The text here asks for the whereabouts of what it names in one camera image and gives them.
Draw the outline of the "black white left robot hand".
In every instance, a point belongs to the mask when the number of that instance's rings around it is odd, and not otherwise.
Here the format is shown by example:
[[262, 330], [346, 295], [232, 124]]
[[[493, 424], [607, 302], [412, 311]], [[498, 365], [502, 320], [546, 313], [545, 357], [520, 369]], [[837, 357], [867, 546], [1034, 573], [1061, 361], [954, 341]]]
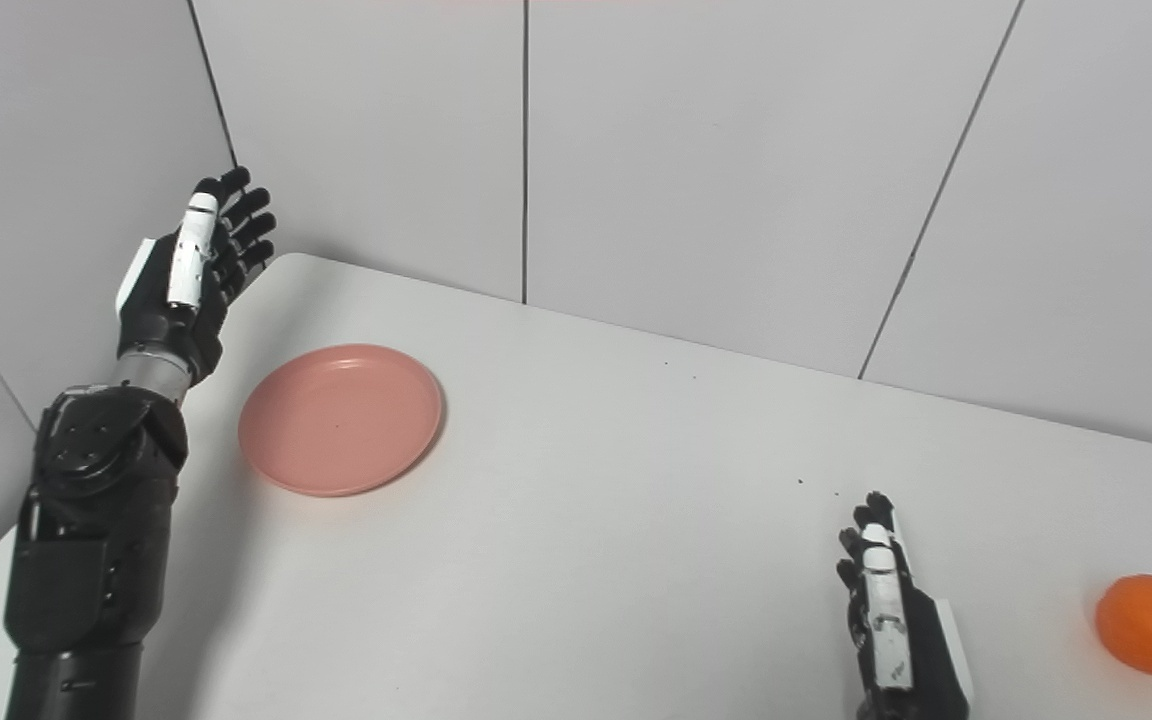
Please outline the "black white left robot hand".
[[119, 356], [168, 354], [192, 384], [214, 373], [229, 306], [273, 259], [270, 200], [247, 167], [200, 179], [177, 228], [143, 241], [119, 287]]

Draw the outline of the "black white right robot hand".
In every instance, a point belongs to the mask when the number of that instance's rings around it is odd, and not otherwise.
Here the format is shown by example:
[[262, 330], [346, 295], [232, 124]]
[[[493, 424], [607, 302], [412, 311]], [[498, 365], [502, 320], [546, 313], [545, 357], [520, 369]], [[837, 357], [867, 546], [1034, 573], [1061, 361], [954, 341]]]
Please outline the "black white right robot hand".
[[916, 585], [890, 498], [867, 493], [838, 533], [859, 719], [969, 719], [973, 680], [950, 602]]

